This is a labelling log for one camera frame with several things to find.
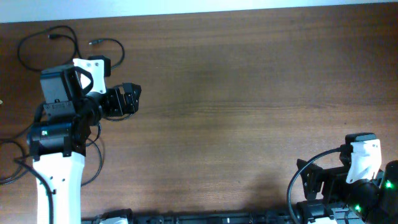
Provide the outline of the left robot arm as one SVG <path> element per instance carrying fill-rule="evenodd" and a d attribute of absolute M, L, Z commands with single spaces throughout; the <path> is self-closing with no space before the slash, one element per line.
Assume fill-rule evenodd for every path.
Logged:
<path fill-rule="evenodd" d="M 81 182 L 91 127 L 108 117 L 134 114 L 141 87 L 108 88 L 111 61 L 103 55 L 74 58 L 42 70 L 45 103 L 27 135 L 30 171 L 37 181 L 38 223 L 80 223 Z"/>

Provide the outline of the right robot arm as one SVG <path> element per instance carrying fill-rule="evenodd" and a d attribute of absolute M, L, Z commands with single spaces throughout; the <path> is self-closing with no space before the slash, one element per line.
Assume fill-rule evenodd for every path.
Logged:
<path fill-rule="evenodd" d="M 287 189 L 287 202 L 301 178 L 306 200 L 294 210 L 294 223 L 340 223 L 338 212 L 363 223 L 397 223 L 397 161 L 381 166 L 381 142 L 374 133 L 354 133 L 345 143 L 308 161 L 297 160 Z"/>

